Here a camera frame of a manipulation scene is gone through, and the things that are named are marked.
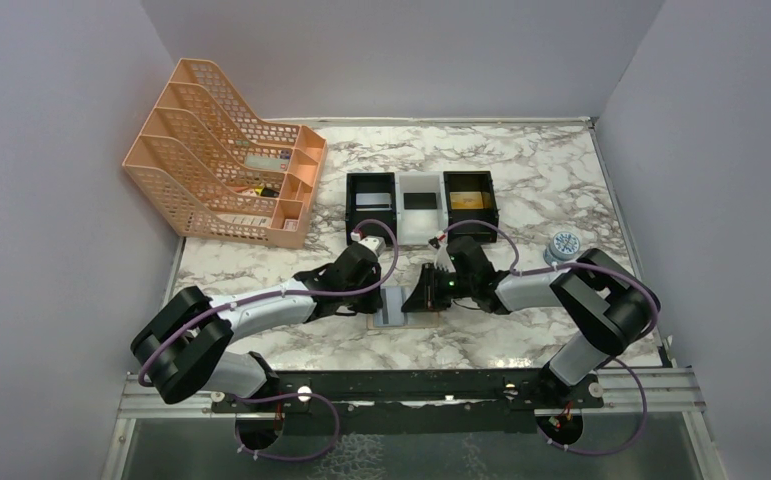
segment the item in organizer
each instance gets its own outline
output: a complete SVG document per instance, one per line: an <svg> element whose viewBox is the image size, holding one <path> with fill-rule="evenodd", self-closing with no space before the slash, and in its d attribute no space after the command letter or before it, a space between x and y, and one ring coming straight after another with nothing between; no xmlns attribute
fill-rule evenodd
<svg viewBox="0 0 771 480"><path fill-rule="evenodd" d="M279 196L279 192L268 187L234 187L232 191L238 195L246 195L250 197L270 197L276 198Z"/></svg>
<svg viewBox="0 0 771 480"><path fill-rule="evenodd" d="M479 210L485 208L482 192L452 192L450 206L453 210Z"/></svg>
<svg viewBox="0 0 771 480"><path fill-rule="evenodd" d="M260 215L236 215L231 213L221 213L217 215L224 222L234 223L235 225L250 225L253 227L269 227L270 217Z"/></svg>
<svg viewBox="0 0 771 480"><path fill-rule="evenodd" d="M271 172L285 172L288 170L290 155L283 155L283 158L264 157L261 155L247 155L244 159L244 165L247 168L258 170L269 170Z"/></svg>

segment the yellow object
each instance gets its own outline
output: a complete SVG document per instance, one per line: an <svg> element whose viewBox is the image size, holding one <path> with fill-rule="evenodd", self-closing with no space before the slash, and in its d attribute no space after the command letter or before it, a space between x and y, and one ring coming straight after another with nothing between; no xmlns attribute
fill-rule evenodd
<svg viewBox="0 0 771 480"><path fill-rule="evenodd" d="M450 206L453 210L480 210L485 208L482 192L451 192Z"/></svg>

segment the screw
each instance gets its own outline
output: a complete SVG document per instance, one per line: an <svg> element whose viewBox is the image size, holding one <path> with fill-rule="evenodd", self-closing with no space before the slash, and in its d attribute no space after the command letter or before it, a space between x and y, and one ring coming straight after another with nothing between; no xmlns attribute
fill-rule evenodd
<svg viewBox="0 0 771 480"><path fill-rule="evenodd" d="M603 397L603 386L597 382L593 382L588 385L588 393L594 398Z"/></svg>
<svg viewBox="0 0 771 480"><path fill-rule="evenodd" d="M302 387L297 389L297 393L311 393L311 388L308 385L303 385ZM297 399L303 403L311 400L311 397L308 395L300 395L297 397Z"/></svg>

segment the marble surface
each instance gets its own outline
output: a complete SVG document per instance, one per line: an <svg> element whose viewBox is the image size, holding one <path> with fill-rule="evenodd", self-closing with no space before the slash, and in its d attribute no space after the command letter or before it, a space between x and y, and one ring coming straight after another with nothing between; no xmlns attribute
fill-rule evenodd
<svg viewBox="0 0 771 480"><path fill-rule="evenodd" d="M541 254L560 230L579 235L629 268L629 258L589 131L584 126L333 126L316 129L329 143L311 231L302 250L189 238L176 288L234 294L282 282L300 270L333 261L345 248L345 175L349 172L490 170L500 227L520 249L520 268L544 266ZM504 241L486 246L497 268L514 258ZM383 270L393 257L380 259ZM401 252L386 285L413 286L424 247ZM536 367L575 333L561 308L507 316L454 307L441 326L369 330L367 317L331 317L245 338L234 352L257 351L276 369L427 369ZM660 365L656 342L645 338L621 357Z"/></svg>

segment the white wall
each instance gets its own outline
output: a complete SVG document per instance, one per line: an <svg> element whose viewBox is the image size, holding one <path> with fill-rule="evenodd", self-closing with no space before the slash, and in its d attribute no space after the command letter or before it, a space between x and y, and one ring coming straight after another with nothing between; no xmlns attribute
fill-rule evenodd
<svg viewBox="0 0 771 480"><path fill-rule="evenodd" d="M0 479L99 477L176 242L120 168L172 68L137 0L0 1Z"/></svg>
<svg viewBox="0 0 771 480"><path fill-rule="evenodd" d="M267 117L599 115L662 0L143 0Z"/></svg>
<svg viewBox="0 0 771 480"><path fill-rule="evenodd" d="M771 2L667 0L597 133L730 478L771 480Z"/></svg>

